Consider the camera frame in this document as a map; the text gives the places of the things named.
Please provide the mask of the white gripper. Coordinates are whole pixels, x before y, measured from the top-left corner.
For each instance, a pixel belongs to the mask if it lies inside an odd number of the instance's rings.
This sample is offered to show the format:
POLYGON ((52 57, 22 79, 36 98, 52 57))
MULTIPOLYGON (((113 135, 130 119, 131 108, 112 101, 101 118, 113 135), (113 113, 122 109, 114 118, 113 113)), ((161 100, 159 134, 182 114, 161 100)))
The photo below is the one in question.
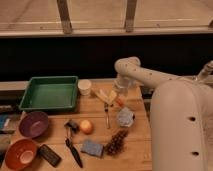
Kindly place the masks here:
MULTIPOLYGON (((118 75, 114 81, 114 89, 118 94, 123 94, 124 96, 126 96, 128 94, 128 90, 132 86, 132 83, 132 79, 118 75)), ((108 96, 109 105, 111 105, 113 101, 117 98, 117 93, 115 91, 112 90, 108 96)))

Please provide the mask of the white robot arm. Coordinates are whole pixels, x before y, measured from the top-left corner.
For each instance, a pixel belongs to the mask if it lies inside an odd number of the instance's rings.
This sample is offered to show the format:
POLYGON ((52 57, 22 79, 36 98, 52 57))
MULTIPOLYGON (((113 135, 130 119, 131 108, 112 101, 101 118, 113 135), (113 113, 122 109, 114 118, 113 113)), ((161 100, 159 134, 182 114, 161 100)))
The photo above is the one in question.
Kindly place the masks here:
POLYGON ((146 69, 140 59, 118 59, 114 89, 125 94, 136 80, 151 88, 152 171, 208 171, 203 117, 213 114, 213 88, 206 79, 213 60, 199 74, 186 77, 146 69))

